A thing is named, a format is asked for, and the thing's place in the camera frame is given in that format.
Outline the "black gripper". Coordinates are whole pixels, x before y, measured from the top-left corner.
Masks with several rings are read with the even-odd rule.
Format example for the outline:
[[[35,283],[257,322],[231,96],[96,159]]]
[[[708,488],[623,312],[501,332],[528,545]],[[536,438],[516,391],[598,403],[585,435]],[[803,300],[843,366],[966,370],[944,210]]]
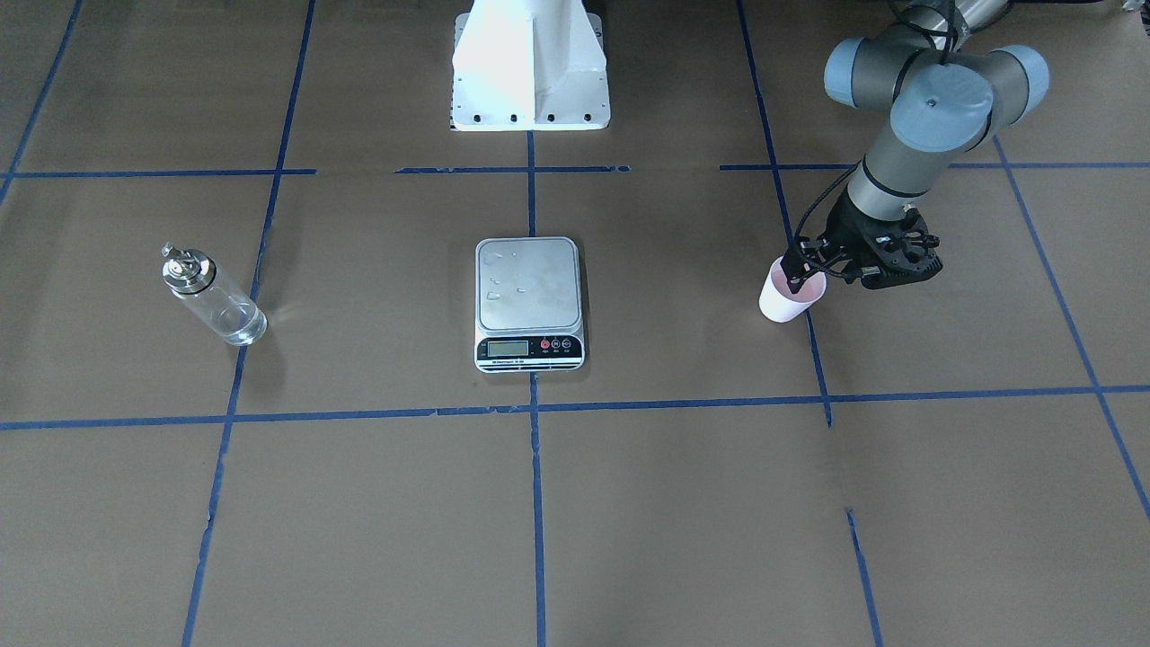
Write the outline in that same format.
[[[849,197],[838,197],[816,242],[814,253],[821,265],[830,270],[842,263],[836,274],[843,282],[860,282],[864,288],[928,282],[943,270],[940,238],[929,232],[917,208],[903,210],[894,221],[877,219],[866,216]],[[788,247],[780,267],[788,290],[802,290],[814,274],[802,244]]]

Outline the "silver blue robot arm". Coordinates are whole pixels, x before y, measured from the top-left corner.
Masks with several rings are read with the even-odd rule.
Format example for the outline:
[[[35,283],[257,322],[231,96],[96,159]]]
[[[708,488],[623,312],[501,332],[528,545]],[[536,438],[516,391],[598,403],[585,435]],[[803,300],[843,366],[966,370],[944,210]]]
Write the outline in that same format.
[[[911,1],[879,36],[839,43],[823,70],[827,94],[885,111],[871,151],[831,184],[838,198],[823,232],[793,234],[782,287],[797,294],[814,276],[871,290],[941,274],[938,237],[917,205],[967,151],[1023,120],[1046,99],[1050,68],[1038,51],[1006,46],[967,55],[961,46],[1004,1]]]

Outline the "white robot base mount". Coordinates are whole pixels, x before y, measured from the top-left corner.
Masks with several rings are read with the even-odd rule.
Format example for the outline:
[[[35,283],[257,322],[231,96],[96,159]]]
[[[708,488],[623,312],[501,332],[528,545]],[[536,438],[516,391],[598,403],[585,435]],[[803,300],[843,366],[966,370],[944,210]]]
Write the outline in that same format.
[[[475,1],[457,15],[452,66],[457,131],[610,126],[603,21],[582,1]]]

